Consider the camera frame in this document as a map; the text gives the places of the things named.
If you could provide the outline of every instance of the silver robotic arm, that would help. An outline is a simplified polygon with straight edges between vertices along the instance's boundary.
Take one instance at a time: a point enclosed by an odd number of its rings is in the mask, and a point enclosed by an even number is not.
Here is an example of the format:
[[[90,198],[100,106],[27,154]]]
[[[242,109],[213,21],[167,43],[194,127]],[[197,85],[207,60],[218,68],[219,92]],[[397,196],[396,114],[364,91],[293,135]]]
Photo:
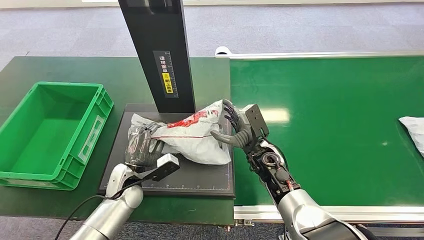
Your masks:
[[[133,131],[125,152],[125,163],[120,163],[113,169],[107,183],[105,199],[71,240],[114,239],[143,200],[141,183],[145,180],[160,181],[180,168],[175,156],[170,153],[161,156],[163,142],[157,141],[153,151],[149,152],[154,129],[155,126],[146,126]]]
[[[211,134],[218,141],[243,149],[250,170],[259,175],[277,206],[290,240],[376,240],[366,228],[335,218],[301,189],[289,172],[283,152],[268,141],[269,130],[257,104],[238,110],[228,100],[223,103],[235,135]]]

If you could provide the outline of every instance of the label sticker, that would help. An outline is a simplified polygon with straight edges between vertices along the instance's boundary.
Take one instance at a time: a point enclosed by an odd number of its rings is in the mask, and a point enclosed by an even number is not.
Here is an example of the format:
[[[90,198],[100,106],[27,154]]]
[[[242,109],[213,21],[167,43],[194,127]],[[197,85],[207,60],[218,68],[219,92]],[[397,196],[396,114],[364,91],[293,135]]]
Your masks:
[[[177,83],[170,51],[153,51],[165,98],[178,98]]]
[[[165,84],[166,93],[167,94],[174,93],[174,91],[172,89],[170,74],[168,72],[163,72],[162,73],[162,78],[163,78],[163,83]]]

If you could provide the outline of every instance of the white package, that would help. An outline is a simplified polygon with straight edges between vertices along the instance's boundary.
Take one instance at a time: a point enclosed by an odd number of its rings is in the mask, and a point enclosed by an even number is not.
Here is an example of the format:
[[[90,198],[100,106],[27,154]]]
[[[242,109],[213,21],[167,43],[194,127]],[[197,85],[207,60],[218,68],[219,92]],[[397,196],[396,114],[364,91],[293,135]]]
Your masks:
[[[231,161],[229,147],[211,136],[212,130],[220,131],[218,122],[223,111],[223,101],[219,100],[193,115],[175,123],[160,125],[153,134],[150,150],[156,141],[165,142],[163,153],[181,153],[187,159],[209,165],[225,165]],[[135,127],[142,127],[153,121],[134,114],[128,137]]]
[[[404,116],[399,121],[408,129],[415,147],[424,157],[424,117]]]

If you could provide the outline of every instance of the green plastic crate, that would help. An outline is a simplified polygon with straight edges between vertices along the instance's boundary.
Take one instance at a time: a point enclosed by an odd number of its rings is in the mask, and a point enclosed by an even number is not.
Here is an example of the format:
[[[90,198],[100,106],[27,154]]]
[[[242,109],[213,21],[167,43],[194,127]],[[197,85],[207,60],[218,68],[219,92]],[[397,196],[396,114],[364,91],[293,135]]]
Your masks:
[[[0,185],[75,189],[113,105],[102,84],[36,83],[0,128]]]

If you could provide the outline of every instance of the black vertical stand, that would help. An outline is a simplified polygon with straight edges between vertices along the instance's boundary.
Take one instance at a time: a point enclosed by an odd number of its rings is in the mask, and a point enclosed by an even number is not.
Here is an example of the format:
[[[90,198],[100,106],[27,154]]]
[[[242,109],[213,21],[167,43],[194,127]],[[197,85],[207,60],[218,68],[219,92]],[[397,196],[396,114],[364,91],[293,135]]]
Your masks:
[[[159,113],[194,113],[182,0],[118,0]]]

